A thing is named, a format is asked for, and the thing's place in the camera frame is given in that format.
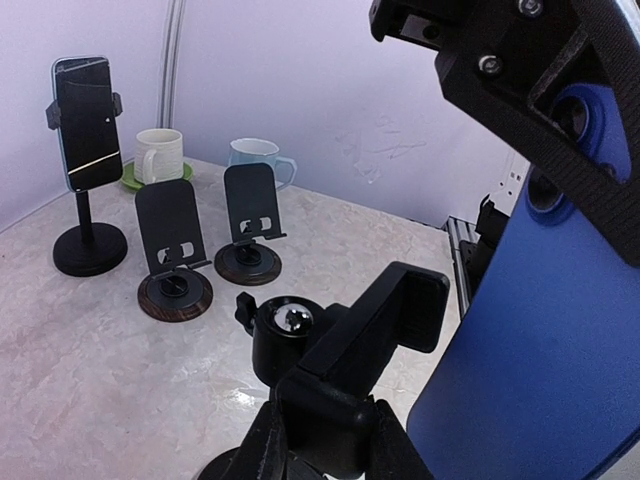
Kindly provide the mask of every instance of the white marble tabletop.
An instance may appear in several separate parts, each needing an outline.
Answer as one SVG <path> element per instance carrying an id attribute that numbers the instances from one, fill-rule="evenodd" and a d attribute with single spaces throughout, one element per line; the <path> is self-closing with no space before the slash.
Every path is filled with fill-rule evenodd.
<path id="1" fill-rule="evenodd" d="M 229 243 L 222 168 L 197 161 L 192 181 L 210 259 Z M 270 285 L 227 283 L 200 270 L 212 307 L 182 324 L 147 317 L 136 291 L 147 275 L 133 195 L 91 193 L 94 221 L 121 228 L 129 253 L 115 270 L 71 278 L 53 266 L 56 238 L 77 224 L 65 195 L 0 234 L 0 478 L 192 479 L 236 447 L 268 390 L 251 368 L 251 338 L 234 320 L 242 291 L 350 306 L 392 261 L 445 273 L 451 293 L 437 351 L 403 348 L 374 390 L 404 423 L 459 324 L 447 234 L 289 187 L 279 193 L 288 237 Z"/>

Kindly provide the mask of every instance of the blue panel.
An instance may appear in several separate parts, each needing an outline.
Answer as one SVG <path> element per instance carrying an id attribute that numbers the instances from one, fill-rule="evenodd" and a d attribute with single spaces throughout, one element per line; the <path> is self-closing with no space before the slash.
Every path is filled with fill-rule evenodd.
<path id="1" fill-rule="evenodd" d="M 580 143 L 628 178 L 613 94 L 576 85 Z M 522 195 L 476 298 L 413 407 L 438 480 L 597 476 L 640 429 L 640 270 L 577 210 L 534 220 Z"/>

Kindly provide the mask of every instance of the phone screen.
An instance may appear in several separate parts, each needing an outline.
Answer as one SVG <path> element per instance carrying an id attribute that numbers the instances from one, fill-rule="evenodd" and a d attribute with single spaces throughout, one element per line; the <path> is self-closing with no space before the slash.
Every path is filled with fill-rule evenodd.
<path id="1" fill-rule="evenodd" d="M 53 69 L 69 188 L 91 190 L 122 176 L 109 61 L 66 59 Z"/>

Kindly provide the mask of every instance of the phone stand base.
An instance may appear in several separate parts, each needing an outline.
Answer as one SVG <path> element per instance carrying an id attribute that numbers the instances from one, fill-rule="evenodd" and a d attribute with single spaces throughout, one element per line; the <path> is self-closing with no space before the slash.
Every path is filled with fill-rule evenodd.
<path id="1" fill-rule="evenodd" d="M 223 247 L 216 254 L 214 266 L 222 278 L 245 287 L 271 283 L 282 272 L 282 260 L 278 254 L 256 243 Z"/>
<path id="2" fill-rule="evenodd" d="M 206 312 L 213 302 L 213 287 L 200 273 L 178 268 L 171 275 L 145 278 L 138 288 L 144 313 L 161 322 L 180 323 Z"/>
<path id="3" fill-rule="evenodd" d="M 220 480 L 231 465 L 231 461 L 239 449 L 234 448 L 216 457 L 198 476 L 198 480 Z M 326 480 L 313 467 L 293 455 L 287 461 L 287 480 Z"/>
<path id="4" fill-rule="evenodd" d="M 84 242 L 80 226 L 66 231 L 53 246 L 56 268 L 72 277 L 93 277 L 113 270 L 127 256 L 124 234 L 106 223 L 94 223 L 93 241 Z"/>

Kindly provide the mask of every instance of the white wall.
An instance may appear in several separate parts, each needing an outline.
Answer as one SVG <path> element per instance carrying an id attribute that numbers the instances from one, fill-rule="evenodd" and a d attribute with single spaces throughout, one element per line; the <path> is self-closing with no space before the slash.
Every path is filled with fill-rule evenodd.
<path id="1" fill-rule="evenodd" d="M 371 0 L 189 0 L 176 128 L 216 163 L 242 136 L 274 140 L 298 185 L 442 225 L 476 220 L 507 146 L 446 103 L 435 54 L 369 33 Z"/>
<path id="2" fill-rule="evenodd" d="M 0 231 L 66 191 L 57 133 L 45 109 L 51 65 L 63 56 L 106 55 L 124 101 L 120 146 L 153 127 L 166 0 L 7 1 L 0 15 Z"/>

